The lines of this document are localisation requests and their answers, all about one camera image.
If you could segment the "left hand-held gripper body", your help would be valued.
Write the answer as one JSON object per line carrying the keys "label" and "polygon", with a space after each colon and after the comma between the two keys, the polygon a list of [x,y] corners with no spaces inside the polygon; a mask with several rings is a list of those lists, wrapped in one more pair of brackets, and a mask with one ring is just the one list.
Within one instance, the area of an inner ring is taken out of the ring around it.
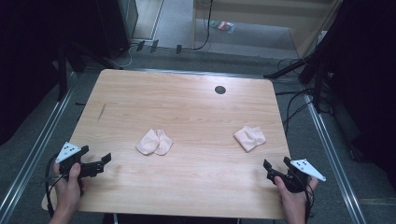
{"label": "left hand-held gripper body", "polygon": [[79,178],[95,177],[104,171],[105,165],[102,161],[83,163],[80,155],[81,147],[65,142],[59,152],[56,162],[60,165],[59,172],[62,177],[67,177],[75,163],[80,165]]}

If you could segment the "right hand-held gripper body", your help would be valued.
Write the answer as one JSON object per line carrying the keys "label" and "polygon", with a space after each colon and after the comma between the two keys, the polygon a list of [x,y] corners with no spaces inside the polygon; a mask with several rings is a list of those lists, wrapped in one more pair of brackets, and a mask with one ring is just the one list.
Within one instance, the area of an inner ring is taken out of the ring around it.
{"label": "right hand-held gripper body", "polygon": [[299,193],[306,190],[309,183],[309,177],[315,177],[318,180],[326,181],[326,177],[320,173],[307,159],[290,160],[291,169],[285,174],[280,173],[273,168],[273,172],[267,172],[267,178],[275,183],[275,177],[279,176],[288,191],[292,193]]}

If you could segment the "pink sock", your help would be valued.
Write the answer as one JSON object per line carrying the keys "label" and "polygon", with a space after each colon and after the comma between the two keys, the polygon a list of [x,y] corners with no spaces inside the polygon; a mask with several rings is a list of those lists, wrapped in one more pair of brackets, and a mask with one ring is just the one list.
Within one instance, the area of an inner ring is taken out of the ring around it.
{"label": "pink sock", "polygon": [[233,137],[246,152],[266,142],[265,135],[260,127],[251,128],[247,125],[234,133]]}
{"label": "pink sock", "polygon": [[171,149],[174,141],[165,133],[163,129],[150,129],[137,143],[135,148],[143,155],[152,153],[164,156]]}

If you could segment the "person's right hand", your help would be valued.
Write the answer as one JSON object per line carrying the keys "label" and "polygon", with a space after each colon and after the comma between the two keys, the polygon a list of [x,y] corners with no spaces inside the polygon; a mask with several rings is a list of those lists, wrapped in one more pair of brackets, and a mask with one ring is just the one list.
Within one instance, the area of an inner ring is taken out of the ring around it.
{"label": "person's right hand", "polygon": [[284,217],[305,216],[306,219],[306,203],[308,200],[305,193],[291,193],[287,190],[283,180],[279,176],[275,177],[275,182],[280,193]]}

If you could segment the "person's left hand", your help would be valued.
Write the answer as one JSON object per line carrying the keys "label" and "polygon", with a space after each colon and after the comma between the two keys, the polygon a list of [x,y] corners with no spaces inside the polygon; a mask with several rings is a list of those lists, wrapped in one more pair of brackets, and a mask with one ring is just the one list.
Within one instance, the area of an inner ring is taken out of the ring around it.
{"label": "person's left hand", "polygon": [[81,194],[87,188],[87,181],[79,179],[80,165],[75,163],[70,172],[69,178],[61,178],[55,185],[57,194],[57,206],[54,214],[66,213],[75,214],[80,207]]}

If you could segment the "black metal stand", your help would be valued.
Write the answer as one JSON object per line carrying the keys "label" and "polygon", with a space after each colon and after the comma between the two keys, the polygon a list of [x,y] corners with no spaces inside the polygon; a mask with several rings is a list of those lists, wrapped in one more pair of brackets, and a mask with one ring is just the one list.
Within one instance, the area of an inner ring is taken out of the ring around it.
{"label": "black metal stand", "polygon": [[320,109],[320,99],[322,90],[322,80],[326,75],[326,63],[323,59],[323,55],[320,52],[312,52],[308,56],[297,60],[295,63],[288,65],[287,67],[280,69],[270,75],[264,75],[264,78],[278,78],[286,75],[287,73],[296,70],[297,68],[304,67],[302,73],[299,75],[299,80],[302,84],[308,84],[312,79],[314,82],[313,92],[313,106],[318,113]]}
{"label": "black metal stand", "polygon": [[67,70],[66,63],[69,63],[74,71],[82,72],[85,63],[81,58],[78,44],[72,41],[63,42],[58,48],[58,75],[59,75],[59,95],[61,101],[67,92]]}

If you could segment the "dark curtain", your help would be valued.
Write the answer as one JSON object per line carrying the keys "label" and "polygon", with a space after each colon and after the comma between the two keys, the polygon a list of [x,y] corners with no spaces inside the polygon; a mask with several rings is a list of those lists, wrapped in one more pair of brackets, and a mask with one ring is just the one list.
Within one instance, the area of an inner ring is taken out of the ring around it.
{"label": "dark curtain", "polygon": [[348,143],[396,190],[396,0],[344,0],[318,47]]}
{"label": "dark curtain", "polygon": [[58,48],[77,43],[87,1],[0,0],[0,146],[59,84]]}

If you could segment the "black cabinet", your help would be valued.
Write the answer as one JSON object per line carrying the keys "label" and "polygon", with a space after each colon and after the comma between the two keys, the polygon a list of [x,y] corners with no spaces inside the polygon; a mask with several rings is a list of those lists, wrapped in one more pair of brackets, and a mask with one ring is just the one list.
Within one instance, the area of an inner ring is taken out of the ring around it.
{"label": "black cabinet", "polygon": [[105,37],[105,55],[116,59],[126,51],[138,20],[135,0],[96,0]]}

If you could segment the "colourful packet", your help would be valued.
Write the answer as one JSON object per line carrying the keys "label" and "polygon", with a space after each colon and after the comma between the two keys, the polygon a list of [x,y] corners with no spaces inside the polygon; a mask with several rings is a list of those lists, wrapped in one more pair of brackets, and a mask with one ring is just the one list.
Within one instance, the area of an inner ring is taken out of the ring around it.
{"label": "colourful packet", "polygon": [[209,25],[212,28],[227,32],[229,34],[232,34],[234,31],[234,25],[227,21],[210,21]]}

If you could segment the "metal floor rail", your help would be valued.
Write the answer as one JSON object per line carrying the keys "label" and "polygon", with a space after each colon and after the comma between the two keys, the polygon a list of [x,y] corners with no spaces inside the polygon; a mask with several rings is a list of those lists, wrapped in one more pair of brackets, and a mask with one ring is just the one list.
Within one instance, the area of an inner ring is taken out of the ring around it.
{"label": "metal floor rail", "polygon": [[324,147],[329,164],[332,167],[335,181],[338,185],[338,188],[340,189],[344,204],[346,205],[346,209],[350,215],[352,223],[367,224],[366,218],[361,210],[359,200],[338,157],[336,148],[333,145],[323,118],[313,106],[313,98],[309,95],[306,95],[304,99],[308,103],[311,119],[316,126],[320,141]]}
{"label": "metal floor rail", "polygon": [[69,73],[65,96],[58,99],[58,89],[51,91],[11,139],[0,146],[0,224],[6,224],[11,217],[64,112],[77,78],[75,72]]}

